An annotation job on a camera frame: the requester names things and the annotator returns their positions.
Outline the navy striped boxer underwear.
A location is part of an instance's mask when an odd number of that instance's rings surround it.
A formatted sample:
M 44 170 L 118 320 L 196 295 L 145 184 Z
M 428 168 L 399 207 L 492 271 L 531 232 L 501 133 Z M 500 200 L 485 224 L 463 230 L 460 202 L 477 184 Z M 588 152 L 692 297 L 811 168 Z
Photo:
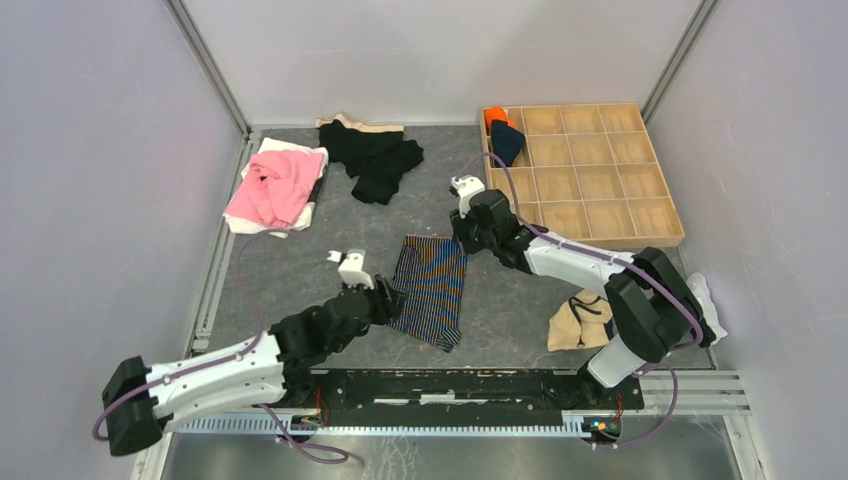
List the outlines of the navy striped boxer underwear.
M 468 257 L 450 237 L 404 238 L 392 286 L 406 295 L 391 327 L 451 352 L 461 340 L 459 327 Z

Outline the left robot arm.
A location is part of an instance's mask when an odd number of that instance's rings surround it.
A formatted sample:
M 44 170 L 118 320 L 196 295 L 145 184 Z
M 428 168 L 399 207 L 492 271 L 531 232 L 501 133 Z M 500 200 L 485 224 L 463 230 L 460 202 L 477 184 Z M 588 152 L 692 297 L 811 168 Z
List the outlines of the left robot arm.
M 302 407 L 314 394 L 312 367 L 371 326 L 396 321 L 406 300 L 406 293 L 376 276 L 371 288 L 344 287 L 323 304 L 227 348 L 156 365 L 127 358 L 101 393 L 103 412 L 92 435 L 107 443 L 111 456 L 121 457 L 200 417 L 279 401 Z

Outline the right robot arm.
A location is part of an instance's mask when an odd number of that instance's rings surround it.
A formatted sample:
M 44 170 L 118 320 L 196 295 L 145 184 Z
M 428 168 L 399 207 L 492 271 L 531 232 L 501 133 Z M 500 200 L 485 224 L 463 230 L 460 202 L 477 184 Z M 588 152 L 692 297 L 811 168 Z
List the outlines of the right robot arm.
M 663 251 L 609 251 L 526 224 L 502 191 L 475 177 L 450 191 L 458 199 L 451 225 L 465 253 L 488 250 L 507 268 L 562 280 L 607 301 L 615 334 L 580 370 L 577 392 L 585 405 L 606 406 L 626 377 L 684 346 L 685 336 L 700 348 L 718 339 L 718 325 L 705 315 L 701 297 Z

